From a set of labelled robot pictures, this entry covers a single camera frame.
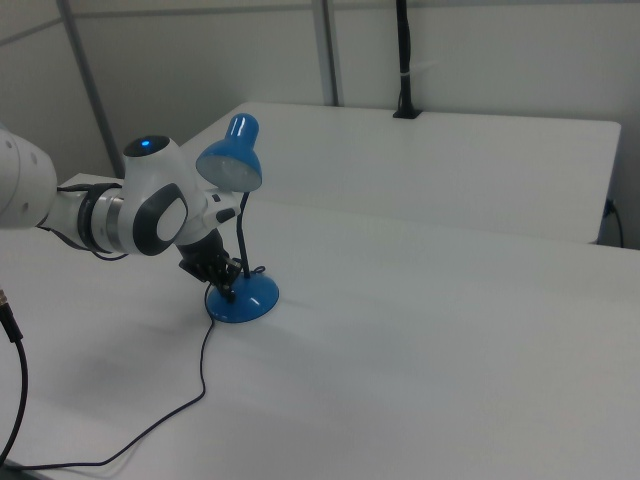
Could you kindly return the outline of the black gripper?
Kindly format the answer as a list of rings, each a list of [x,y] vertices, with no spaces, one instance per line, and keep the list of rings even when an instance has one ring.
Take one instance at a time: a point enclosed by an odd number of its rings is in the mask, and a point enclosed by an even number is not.
[[[179,266],[207,284],[205,303],[235,301],[233,283],[242,273],[242,263],[238,258],[229,257],[218,230],[212,230],[195,243],[178,245],[177,249],[182,257]]]

